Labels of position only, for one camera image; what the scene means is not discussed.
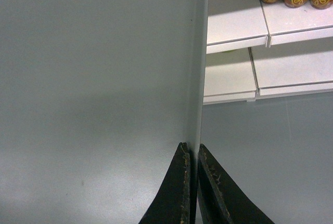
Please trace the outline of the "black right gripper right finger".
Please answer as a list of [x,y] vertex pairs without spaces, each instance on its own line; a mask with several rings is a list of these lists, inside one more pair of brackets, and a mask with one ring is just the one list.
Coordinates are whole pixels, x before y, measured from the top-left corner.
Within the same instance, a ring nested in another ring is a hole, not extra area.
[[203,223],[273,223],[204,144],[198,153],[198,201]]

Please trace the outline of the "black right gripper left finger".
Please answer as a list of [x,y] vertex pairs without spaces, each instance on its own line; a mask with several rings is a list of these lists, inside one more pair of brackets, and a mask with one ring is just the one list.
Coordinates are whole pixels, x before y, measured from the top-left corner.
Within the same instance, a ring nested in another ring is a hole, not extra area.
[[152,203],[140,223],[195,223],[197,145],[180,142]]

